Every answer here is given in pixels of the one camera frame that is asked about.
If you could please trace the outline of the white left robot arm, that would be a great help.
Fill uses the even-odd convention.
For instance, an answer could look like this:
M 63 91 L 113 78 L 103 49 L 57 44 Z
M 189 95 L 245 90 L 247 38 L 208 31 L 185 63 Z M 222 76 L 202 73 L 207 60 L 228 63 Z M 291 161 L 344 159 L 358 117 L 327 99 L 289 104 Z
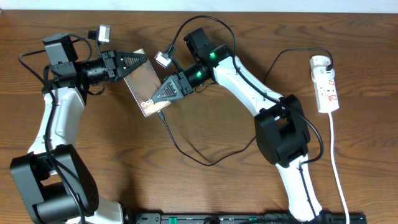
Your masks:
M 109 50 L 81 61 L 78 41 L 74 34 L 44 39 L 50 59 L 39 76 L 44 115 L 27 154 L 11 161 L 11 175 L 34 223 L 127 223 L 122 205 L 99 195 L 75 144 L 90 86 L 123 79 L 147 57 L 141 49 Z

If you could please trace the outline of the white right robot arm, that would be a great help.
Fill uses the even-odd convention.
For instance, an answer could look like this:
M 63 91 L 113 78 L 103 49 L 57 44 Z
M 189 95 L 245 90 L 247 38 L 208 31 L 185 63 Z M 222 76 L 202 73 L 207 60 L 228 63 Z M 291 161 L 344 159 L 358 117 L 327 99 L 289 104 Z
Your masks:
M 313 124 L 303 115 L 294 95 L 284 97 L 251 74 L 227 45 L 215 45 L 201 28 L 184 41 L 195 63 L 168 76 L 152 101 L 181 100 L 212 79 L 229 90 L 253 115 L 256 142 L 261 154 L 275 165 L 289 200 L 290 214 L 300 222 L 316 219 L 322 211 L 308 165 L 309 131 Z

